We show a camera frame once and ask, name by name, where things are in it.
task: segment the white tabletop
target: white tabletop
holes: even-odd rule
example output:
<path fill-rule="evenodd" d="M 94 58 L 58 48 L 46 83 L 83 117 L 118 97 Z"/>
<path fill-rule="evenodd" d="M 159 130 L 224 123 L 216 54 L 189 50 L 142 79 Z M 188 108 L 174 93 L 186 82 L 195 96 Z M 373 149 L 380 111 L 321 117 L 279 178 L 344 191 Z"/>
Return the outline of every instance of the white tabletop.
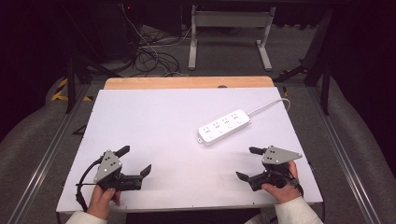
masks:
<path fill-rule="evenodd" d="M 283 103 L 251 116 L 245 129 L 210 147 L 197 142 L 197 130 L 236 109 L 250 112 L 280 99 L 277 88 L 100 91 L 88 127 L 67 177 L 58 212 L 82 210 L 76 184 L 93 161 L 110 149 L 131 146 L 120 158 L 121 172 L 138 175 L 152 164 L 141 190 L 124 191 L 120 212 L 261 207 L 276 203 L 264 190 L 252 191 L 235 171 L 262 173 L 262 156 L 249 147 L 275 146 L 304 155 Z M 295 161 L 308 203 L 322 202 L 305 155 Z M 85 178 L 93 181 L 96 168 Z M 93 186 L 82 193 L 89 203 Z"/>

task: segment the hand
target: hand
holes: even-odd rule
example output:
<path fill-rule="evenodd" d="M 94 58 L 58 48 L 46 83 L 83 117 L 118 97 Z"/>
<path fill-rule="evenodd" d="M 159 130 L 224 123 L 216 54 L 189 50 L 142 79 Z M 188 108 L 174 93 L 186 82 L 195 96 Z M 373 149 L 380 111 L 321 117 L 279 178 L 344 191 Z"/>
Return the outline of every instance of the hand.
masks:
<path fill-rule="evenodd" d="M 294 161 L 289 161 L 288 164 L 292 176 L 298 179 L 296 163 L 294 163 Z M 287 203 L 300 197 L 300 191 L 290 184 L 286 185 L 282 189 L 272 186 L 271 184 L 262 184 L 262 189 L 265 189 L 268 193 L 274 196 L 278 203 Z"/>
<path fill-rule="evenodd" d="M 113 202 L 115 202 L 117 206 L 120 206 L 120 191 L 116 192 L 114 189 L 102 190 L 101 187 L 96 185 L 92 192 L 87 213 L 106 220 L 110 214 L 108 204 L 112 201 L 113 196 L 115 196 Z"/>

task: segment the power outlet socket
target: power outlet socket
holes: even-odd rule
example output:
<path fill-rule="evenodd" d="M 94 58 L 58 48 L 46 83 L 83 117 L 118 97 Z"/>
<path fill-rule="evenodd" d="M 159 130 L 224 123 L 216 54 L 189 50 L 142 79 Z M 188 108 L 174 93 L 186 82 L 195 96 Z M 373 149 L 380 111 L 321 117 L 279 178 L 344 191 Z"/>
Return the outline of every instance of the power outlet socket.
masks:
<path fill-rule="evenodd" d="M 237 109 L 230 114 L 216 119 L 198 129 L 198 142 L 211 146 L 221 139 L 245 128 L 251 123 L 248 114 Z"/>

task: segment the metal frame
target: metal frame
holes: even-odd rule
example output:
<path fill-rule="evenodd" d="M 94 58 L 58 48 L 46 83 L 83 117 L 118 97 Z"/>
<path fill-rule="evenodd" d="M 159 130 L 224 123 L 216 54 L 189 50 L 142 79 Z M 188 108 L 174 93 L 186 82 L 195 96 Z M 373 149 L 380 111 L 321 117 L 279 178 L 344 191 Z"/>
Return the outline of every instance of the metal frame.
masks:
<path fill-rule="evenodd" d="M 30 205 L 33 203 L 35 196 L 37 195 L 41 184 L 43 183 L 52 162 L 54 161 L 60 147 L 62 141 L 64 140 L 64 135 L 66 134 L 66 130 L 70 125 L 70 122 L 73 120 L 74 116 L 77 113 L 78 106 L 82 102 L 84 96 L 86 95 L 89 85 L 83 85 L 77 92 L 77 99 L 75 101 L 75 106 L 73 106 L 69 113 L 64 115 L 61 125 L 59 126 L 56 134 L 52 138 L 51 143 L 43 156 L 43 159 L 39 163 L 35 172 L 32 175 L 32 178 L 29 181 L 28 186 L 26 187 L 24 193 L 22 194 L 17 206 L 14 209 L 11 217 L 8 220 L 8 224 L 17 224 L 22 223 L 24 217 L 26 216 Z"/>
<path fill-rule="evenodd" d="M 196 54 L 198 40 L 196 28 L 200 27 L 264 27 L 262 39 L 257 40 L 257 48 L 262 56 L 262 63 L 266 71 L 272 71 L 272 65 L 265 50 L 268 34 L 275 16 L 275 7 L 269 12 L 229 12 L 229 11 L 196 11 L 196 6 L 191 10 L 191 45 L 189 69 L 194 70 L 196 66 Z"/>
<path fill-rule="evenodd" d="M 352 161 L 349 159 L 347 155 L 347 151 L 344 148 L 340 138 L 338 137 L 337 131 L 334 129 L 332 125 L 332 121 L 329 116 L 324 113 L 322 110 L 322 104 L 319 100 L 318 94 L 314 87 L 307 87 L 309 96 L 314 102 L 316 108 L 318 109 L 319 115 L 322 118 L 323 124 L 326 127 L 327 133 L 329 134 L 329 138 L 332 142 L 332 149 L 337 157 L 337 160 L 340 163 L 341 168 L 344 171 L 346 176 L 346 180 L 355 195 L 356 201 L 361 209 L 361 212 L 364 215 L 367 223 L 381 223 L 379 220 L 378 214 L 376 213 L 374 206 L 372 205 L 369 196 L 364 189 L 363 184 L 361 183 L 361 178 L 358 176 Z"/>

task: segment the metal stand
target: metal stand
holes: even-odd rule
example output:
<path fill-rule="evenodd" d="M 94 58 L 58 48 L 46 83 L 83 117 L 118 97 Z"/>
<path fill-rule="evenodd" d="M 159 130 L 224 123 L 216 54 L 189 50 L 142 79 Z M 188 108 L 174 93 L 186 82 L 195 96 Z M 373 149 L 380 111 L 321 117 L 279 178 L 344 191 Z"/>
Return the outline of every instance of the metal stand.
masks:
<path fill-rule="evenodd" d="M 301 65 L 292 69 L 289 72 L 284 73 L 282 76 L 274 78 L 274 82 L 283 82 L 290 77 L 302 73 L 304 70 L 307 71 L 307 76 L 304 80 L 306 86 L 315 86 L 319 81 L 320 77 L 323 76 L 322 93 L 320 97 L 320 104 L 326 115 L 328 112 L 328 98 L 329 98 L 329 87 L 330 87 L 330 66 L 328 65 L 326 55 L 322 52 L 322 44 L 326 37 L 327 30 L 329 28 L 330 20 L 332 18 L 332 8 L 328 9 L 324 14 L 322 20 L 318 25 L 318 29 L 315 32 L 314 38 L 309 45 L 308 51 L 305 54 Z"/>
<path fill-rule="evenodd" d="M 81 84 L 91 84 L 92 77 L 91 72 L 87 69 L 87 67 L 92 67 L 97 71 L 101 72 L 103 75 L 108 77 L 120 77 L 116 73 L 106 69 L 102 65 L 95 63 L 85 57 L 82 56 L 74 56 L 70 59 L 67 65 L 67 88 L 68 88 L 68 105 L 66 114 L 68 114 L 76 104 L 76 79 L 75 76 L 78 77 L 78 80 Z"/>
<path fill-rule="evenodd" d="M 191 11 L 191 45 L 189 69 L 194 70 L 197 54 L 196 28 L 200 27 L 264 27 L 261 40 L 257 40 L 257 47 L 262 56 L 262 63 L 266 71 L 272 71 L 272 66 L 265 50 L 265 43 L 271 29 L 276 9 L 271 7 L 269 12 L 228 12 L 228 11 Z"/>

